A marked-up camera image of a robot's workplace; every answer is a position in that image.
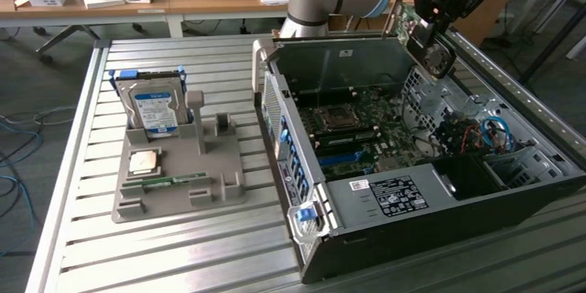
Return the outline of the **Nvidia graphics card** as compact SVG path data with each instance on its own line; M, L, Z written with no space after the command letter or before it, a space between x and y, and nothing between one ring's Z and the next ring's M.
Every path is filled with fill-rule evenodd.
M443 37L449 23L437 0L395 0L380 36L393 36L411 59L437 79L448 74L456 59L453 47Z

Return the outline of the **wooden cabinet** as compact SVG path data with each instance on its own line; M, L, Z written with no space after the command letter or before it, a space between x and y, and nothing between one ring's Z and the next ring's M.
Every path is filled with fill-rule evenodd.
M488 32L500 10L504 9L505 2L507 0L484 0L467 17L457 18L449 23L447 30L453 27L473 44L480 44L488 37Z

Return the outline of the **CPU socket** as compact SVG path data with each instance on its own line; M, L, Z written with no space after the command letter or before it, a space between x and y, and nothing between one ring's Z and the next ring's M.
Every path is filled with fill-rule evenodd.
M360 119L348 104L322 106L316 109L324 129L344 130L360 127Z

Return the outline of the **green motherboard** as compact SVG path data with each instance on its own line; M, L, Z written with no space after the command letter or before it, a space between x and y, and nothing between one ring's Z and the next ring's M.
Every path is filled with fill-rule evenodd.
M316 159L318 157L363 151L356 163L320 166L327 181L385 172L417 165L436 155L436 144L417 137L421 130L408 126L403 120L407 109L400 96L379 86L365 89L349 88L348 91L312 95L296 100L298 116L310 142ZM324 129L316 109L322 106L348 104L360 119L360 127L344 130ZM344 143L328 147L313 147L313 136L332 132L377 131L380 136L361 143Z

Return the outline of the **metal disk bay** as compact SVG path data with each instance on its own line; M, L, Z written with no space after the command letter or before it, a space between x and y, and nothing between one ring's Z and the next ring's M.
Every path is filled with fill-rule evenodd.
M521 187L563 177L563 172L533 146L501 155L483 156L500 182L507 188Z

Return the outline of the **black plastic fan shroud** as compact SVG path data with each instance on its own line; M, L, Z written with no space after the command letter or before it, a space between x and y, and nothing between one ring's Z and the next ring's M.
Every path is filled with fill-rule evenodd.
M433 169L456 200L485 196L505 188L480 156L460 154L431 160Z

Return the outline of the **blue expansion slot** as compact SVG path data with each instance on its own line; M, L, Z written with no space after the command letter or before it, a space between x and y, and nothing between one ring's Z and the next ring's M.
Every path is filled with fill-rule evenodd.
M343 163L356 163L363 158L363 151L318 157L318 165L322 167Z

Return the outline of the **grey power supply unit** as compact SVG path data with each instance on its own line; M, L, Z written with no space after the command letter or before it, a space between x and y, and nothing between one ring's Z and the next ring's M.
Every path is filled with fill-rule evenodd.
M413 218L456 203L456 188L427 163L327 183L340 226L355 231Z

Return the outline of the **black open PC case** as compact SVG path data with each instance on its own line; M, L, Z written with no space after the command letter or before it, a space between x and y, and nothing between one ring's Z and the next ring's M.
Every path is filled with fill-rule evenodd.
M440 79L421 69L393 36L264 37L253 42L254 106L302 283L513 227L586 188L586 140L457 33L443 37L456 59ZM375 86L401 97L405 124L420 127L415 135L436 144L436 155L417 165L533 146L563 177L507 188L488 167L503 191L456 200L405 220L345 230L328 202L332 181L321 173L296 100ZM296 210L309 206L317 218L297 221Z

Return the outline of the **blue case latch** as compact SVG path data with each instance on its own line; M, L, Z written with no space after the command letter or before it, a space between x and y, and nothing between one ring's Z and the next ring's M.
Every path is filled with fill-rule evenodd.
M314 220L317 218L317 213L313 206L301 207L294 212L294 217L297 221L306 222Z

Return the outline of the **hard disk in blue caddy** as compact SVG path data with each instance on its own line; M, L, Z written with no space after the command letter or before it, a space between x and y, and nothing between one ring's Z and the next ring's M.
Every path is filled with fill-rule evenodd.
M185 106L185 71L108 70L109 83L126 113L128 128L148 139L172 137L192 122Z

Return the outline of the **grey printed parts rack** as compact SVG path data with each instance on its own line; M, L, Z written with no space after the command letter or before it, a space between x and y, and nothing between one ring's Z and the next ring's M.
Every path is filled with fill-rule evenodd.
M201 91L185 93L185 106L192 112L189 124L178 126L172 137L148 139L142 129L126 129L112 221L133 222L168 215L229 207L246 201L245 179L240 160L240 146L234 124L228 113L220 113L204 121ZM158 154L153 173L129 175L129 155L137 151L154 150ZM121 184L165 176L181 176L205 172L208 177L189 183L158 189L122 188Z

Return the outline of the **green RAM stick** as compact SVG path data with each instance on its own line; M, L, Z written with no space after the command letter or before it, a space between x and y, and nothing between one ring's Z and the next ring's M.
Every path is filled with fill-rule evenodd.
M134 180L130 182L125 182L121 184L122 188L128 187L141 187L142 189L158 189L164 187L172 187L176 185L181 185L189 183L192 180L198 178L206 178L208 175L205 172L198 172L194 174L181 175L181 176L165 176L160 178L152 178L145 180Z

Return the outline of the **CPU chip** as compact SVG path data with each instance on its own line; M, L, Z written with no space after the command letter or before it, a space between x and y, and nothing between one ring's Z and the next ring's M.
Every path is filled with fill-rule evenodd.
M150 174L157 165L157 152L154 150L145 150L133 152L129 155L128 172L129 175Z

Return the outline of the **wooden desk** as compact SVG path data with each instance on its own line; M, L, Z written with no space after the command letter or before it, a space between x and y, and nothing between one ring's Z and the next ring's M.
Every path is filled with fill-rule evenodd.
M13 5L13 0L0 0L0 27L165 22L173 38L182 37L182 21L285 15L284 5L264 5L260 0L153 0L152 3L93 9L85 8L82 0L66 0L62 6L33 7L23 4L19 8Z

